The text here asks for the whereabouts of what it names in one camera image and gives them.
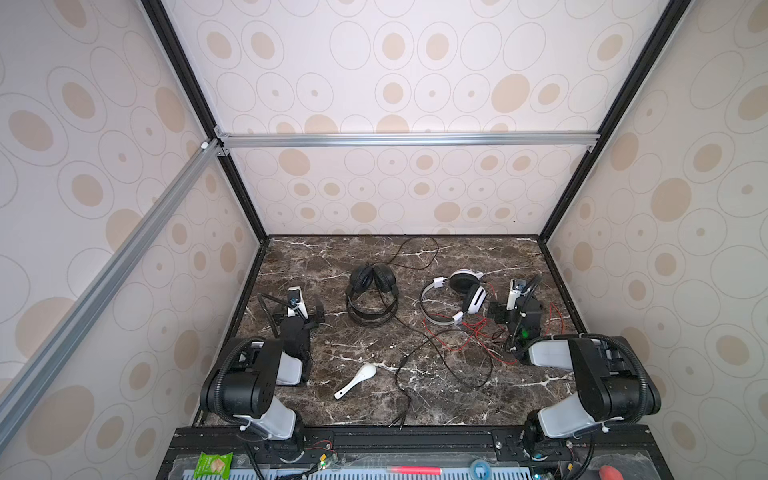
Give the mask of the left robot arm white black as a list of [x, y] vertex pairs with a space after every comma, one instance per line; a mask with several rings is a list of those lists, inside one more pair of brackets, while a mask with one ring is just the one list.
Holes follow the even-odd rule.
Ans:
[[314, 311], [271, 315], [273, 339], [231, 338], [200, 391], [200, 407], [246, 434], [265, 441], [304, 444], [300, 415], [276, 396], [278, 387], [296, 387], [309, 379], [311, 331], [325, 322], [324, 306]]

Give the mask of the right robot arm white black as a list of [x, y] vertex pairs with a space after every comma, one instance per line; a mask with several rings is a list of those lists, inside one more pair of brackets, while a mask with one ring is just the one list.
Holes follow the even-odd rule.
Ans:
[[528, 453], [550, 439], [581, 437], [616, 424], [635, 424], [658, 413], [662, 395], [622, 336], [596, 333], [543, 335], [543, 305], [531, 295], [513, 304], [490, 303], [488, 315], [508, 329], [504, 351], [523, 365], [573, 373], [576, 392], [528, 414], [519, 444]]

